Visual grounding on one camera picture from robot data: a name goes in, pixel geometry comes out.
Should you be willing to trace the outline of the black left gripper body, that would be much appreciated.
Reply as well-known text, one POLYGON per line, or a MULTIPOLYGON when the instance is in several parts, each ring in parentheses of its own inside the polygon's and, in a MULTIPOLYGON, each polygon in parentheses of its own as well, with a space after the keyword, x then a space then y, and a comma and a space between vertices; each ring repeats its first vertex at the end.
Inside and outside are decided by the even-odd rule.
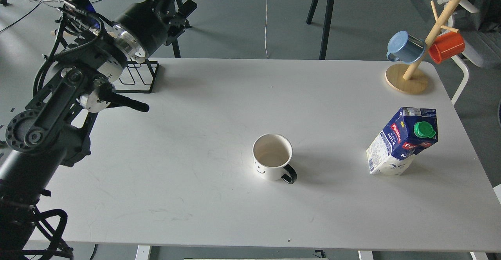
POLYGON ((134 3, 113 22, 115 44, 131 60, 145 60, 161 46, 173 46, 178 57, 178 14, 173 0, 134 3))

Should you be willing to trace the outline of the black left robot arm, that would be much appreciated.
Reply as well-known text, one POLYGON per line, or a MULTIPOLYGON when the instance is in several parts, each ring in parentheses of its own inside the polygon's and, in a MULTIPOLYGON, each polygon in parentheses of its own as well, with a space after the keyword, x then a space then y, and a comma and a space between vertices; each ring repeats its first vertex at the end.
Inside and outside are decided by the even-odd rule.
POLYGON ((116 21, 95 11, 89 0, 64 0, 56 42, 40 67, 33 99, 6 127, 11 149, 1 165, 1 259, 39 255, 73 259, 62 234, 64 210, 37 210, 50 196, 48 182, 61 165, 72 167, 90 155, 90 133, 98 112, 149 105, 116 94, 113 82, 129 60, 147 60, 186 30, 196 9, 192 0, 144 0, 116 21))

